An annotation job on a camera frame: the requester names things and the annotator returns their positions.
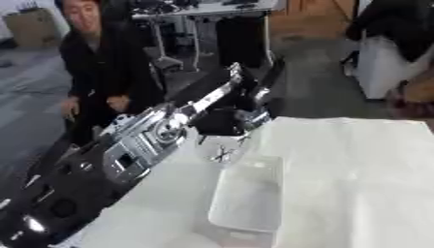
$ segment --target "translucent plastic box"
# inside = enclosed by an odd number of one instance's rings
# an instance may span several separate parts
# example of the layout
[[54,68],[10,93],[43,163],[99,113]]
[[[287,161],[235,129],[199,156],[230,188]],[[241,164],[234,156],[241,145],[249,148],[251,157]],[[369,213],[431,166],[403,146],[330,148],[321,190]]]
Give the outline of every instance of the translucent plastic box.
[[283,161],[246,158],[222,170],[208,213],[228,231],[223,247],[272,247],[282,215]]

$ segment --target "man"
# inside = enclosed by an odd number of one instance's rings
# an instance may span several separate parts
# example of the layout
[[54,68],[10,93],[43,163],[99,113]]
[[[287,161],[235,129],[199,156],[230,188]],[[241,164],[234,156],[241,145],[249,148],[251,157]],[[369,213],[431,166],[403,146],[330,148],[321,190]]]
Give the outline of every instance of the man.
[[99,0],[56,0],[72,26],[60,53],[73,77],[62,112],[71,142],[92,141],[94,126],[106,127],[119,113],[140,113],[164,100],[149,59],[133,28],[102,22]]

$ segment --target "white table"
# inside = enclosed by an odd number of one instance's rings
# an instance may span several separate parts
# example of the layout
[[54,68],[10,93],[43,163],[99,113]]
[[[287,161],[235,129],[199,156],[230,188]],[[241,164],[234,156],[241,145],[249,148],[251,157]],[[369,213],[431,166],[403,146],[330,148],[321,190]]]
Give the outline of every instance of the white table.
[[[224,6],[222,3],[208,3],[208,4],[199,4],[198,8],[190,8],[188,10],[181,10],[179,12],[161,14],[161,15],[133,15],[133,19],[155,19],[160,17],[168,17],[168,16],[240,16],[249,13],[261,13],[261,12],[271,12],[276,10],[282,10],[285,8],[286,1],[285,0],[260,0],[259,3],[256,4],[256,7],[253,9],[244,9],[240,10],[236,8],[236,5],[227,5]],[[270,34],[269,34],[269,19],[268,15],[264,17],[264,49],[267,61],[270,65],[273,64],[273,53],[270,47]],[[161,59],[167,58],[164,43],[161,36],[161,30],[158,25],[158,21],[152,21],[157,41],[159,44],[160,53],[162,54]],[[200,39],[198,34],[198,23],[193,20],[193,37],[195,41],[195,60],[193,63],[193,67],[196,71],[199,70],[199,62],[201,57],[201,46]]]
[[[194,139],[90,226],[79,248],[218,248],[218,168]],[[258,154],[285,159],[276,248],[431,248],[434,137],[424,123],[278,118]]]

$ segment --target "man's hand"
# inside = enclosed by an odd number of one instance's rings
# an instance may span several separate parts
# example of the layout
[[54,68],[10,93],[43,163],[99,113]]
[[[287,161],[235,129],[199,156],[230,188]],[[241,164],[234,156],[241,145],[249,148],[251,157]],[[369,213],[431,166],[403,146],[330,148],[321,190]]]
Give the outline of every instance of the man's hand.
[[108,105],[117,112],[125,112],[130,104],[130,98],[127,96],[109,97]]
[[69,97],[63,101],[61,108],[65,118],[75,121],[74,116],[79,114],[78,97]]

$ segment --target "black hair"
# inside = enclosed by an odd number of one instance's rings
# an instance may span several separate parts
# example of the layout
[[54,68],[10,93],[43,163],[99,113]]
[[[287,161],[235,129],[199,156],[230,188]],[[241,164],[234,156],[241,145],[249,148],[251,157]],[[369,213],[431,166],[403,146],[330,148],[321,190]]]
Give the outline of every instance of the black hair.
[[[57,7],[57,9],[59,9],[60,12],[63,13],[63,2],[65,0],[54,0],[54,5]],[[101,0],[87,0],[87,1],[92,1],[95,2],[96,4],[100,5]]]

